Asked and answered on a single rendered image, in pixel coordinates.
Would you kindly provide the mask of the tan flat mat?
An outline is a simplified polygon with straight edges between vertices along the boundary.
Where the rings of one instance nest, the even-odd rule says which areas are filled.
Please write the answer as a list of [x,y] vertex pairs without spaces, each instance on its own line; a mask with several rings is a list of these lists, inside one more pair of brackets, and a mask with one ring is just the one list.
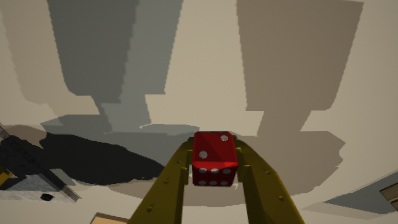
[[129,219],[97,213],[91,224],[126,224]]

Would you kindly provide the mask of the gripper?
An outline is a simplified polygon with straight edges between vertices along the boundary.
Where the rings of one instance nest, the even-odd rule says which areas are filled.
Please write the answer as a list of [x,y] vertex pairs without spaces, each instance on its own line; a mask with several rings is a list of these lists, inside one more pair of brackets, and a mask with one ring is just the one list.
[[[305,224],[278,173],[249,145],[233,139],[249,224]],[[184,142],[160,173],[127,224],[182,224],[193,141]]]

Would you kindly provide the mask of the red die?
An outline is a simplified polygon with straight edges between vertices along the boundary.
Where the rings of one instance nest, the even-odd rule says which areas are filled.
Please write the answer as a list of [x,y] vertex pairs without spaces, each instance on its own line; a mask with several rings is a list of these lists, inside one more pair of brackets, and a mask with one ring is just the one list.
[[238,165],[231,133],[194,134],[192,178],[195,186],[231,187]]

